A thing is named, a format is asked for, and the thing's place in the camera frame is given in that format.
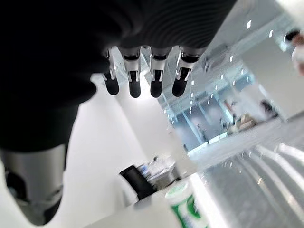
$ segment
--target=white table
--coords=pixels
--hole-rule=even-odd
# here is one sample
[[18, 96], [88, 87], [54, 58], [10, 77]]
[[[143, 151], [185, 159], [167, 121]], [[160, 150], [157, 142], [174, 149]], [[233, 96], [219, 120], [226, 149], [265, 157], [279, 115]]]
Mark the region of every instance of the white table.
[[[287, 155], [284, 158], [304, 176], [303, 167], [294, 158]], [[263, 172], [265, 166], [272, 171]], [[301, 188], [276, 161], [259, 158], [256, 151], [230, 157], [182, 181], [191, 185], [196, 205], [207, 217], [209, 228], [304, 227], [304, 221], [299, 219], [301, 215], [293, 214], [294, 209], [299, 210], [295, 204], [277, 194], [282, 185], [273, 184], [274, 174], [304, 209]], [[181, 228], [164, 198], [169, 188], [171, 186], [86, 228]]]

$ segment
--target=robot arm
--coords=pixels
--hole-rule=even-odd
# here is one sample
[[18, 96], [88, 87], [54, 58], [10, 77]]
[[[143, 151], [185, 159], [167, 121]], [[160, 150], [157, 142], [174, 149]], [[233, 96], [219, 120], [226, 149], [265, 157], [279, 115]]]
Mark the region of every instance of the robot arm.
[[189, 74], [236, 0], [7, 1], [14, 20], [2, 28], [0, 156], [7, 186], [35, 225], [55, 215], [72, 127], [96, 92], [93, 73], [119, 91], [111, 51], [118, 46], [130, 94], [139, 97], [140, 47], [152, 47], [151, 94], [162, 92], [171, 47], [181, 46], [172, 92]]

